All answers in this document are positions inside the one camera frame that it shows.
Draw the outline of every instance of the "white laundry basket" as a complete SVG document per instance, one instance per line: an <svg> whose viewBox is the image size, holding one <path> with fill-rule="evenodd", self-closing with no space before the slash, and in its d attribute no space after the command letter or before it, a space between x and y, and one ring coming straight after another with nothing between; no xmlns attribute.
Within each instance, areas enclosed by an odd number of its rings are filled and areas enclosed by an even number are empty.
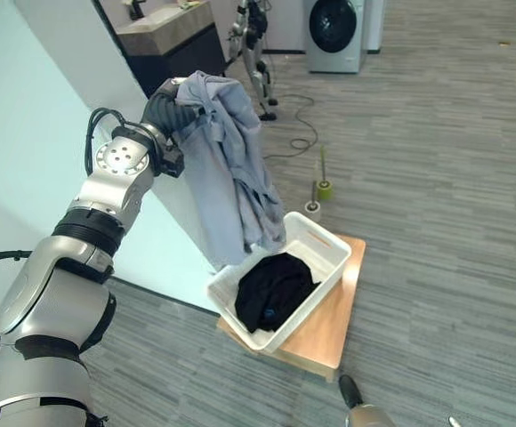
<svg viewBox="0 0 516 427"><path fill-rule="evenodd" d="M225 267L217 273L207 288L208 295L221 316L252 350L273 352L279 347L339 281L345 263L351 256L349 245L300 213L288 213L284 224L287 242L280 252L288 252L304 261L310 267L313 281L321 283L276 332L257 329L250 334L238 320L234 307L239 280L271 253L256 247L244 262Z"/></svg>

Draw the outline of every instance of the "gray clothing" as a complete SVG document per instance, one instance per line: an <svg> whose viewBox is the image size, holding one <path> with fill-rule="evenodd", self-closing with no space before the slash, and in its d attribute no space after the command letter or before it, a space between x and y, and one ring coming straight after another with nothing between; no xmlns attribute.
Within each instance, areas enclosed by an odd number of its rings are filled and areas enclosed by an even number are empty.
<svg viewBox="0 0 516 427"><path fill-rule="evenodd" d="M197 71L181 83L176 102L205 110L178 134L206 258L222 266L241 263L252 244L277 251L286 240L284 208L262 159L260 119L243 86Z"/></svg>

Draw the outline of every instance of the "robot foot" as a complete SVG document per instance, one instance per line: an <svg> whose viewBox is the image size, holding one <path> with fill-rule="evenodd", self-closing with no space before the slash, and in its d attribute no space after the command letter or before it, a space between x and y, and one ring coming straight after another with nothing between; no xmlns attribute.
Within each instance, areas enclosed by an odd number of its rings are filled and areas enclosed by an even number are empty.
<svg viewBox="0 0 516 427"><path fill-rule="evenodd" d="M273 120L276 120L278 117L276 116L276 113L264 113L260 116L260 119L263 122L271 122Z"/></svg>
<svg viewBox="0 0 516 427"><path fill-rule="evenodd" d="M363 398L361 398L359 388L350 376L342 375L339 378L339 390L341 390L345 405L347 405L349 409L363 404Z"/></svg>

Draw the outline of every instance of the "wooden tabletop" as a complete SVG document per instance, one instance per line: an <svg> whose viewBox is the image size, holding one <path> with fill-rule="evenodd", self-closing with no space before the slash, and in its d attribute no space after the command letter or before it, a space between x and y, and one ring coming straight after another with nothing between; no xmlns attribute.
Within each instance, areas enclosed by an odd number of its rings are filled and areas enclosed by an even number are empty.
<svg viewBox="0 0 516 427"><path fill-rule="evenodd" d="M366 247L366 243L361 239L342 235L338 237L351 247L351 257L345 265L341 281L276 350L277 353L288 353L331 369L337 369L341 363L357 290L357 279ZM219 319L218 327L236 339L234 331L224 319Z"/></svg>

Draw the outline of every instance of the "wooden stool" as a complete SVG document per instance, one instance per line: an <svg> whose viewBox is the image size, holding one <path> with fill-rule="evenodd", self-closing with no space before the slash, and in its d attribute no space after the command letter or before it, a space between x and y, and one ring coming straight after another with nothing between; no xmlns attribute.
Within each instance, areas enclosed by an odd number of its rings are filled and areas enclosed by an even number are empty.
<svg viewBox="0 0 516 427"><path fill-rule="evenodd" d="M345 264L341 281L277 350L273 353L251 350L223 318L219 318L217 327L253 354L282 360L332 382L341 364L366 247L365 242L358 238L338 236L351 246L351 257Z"/></svg>

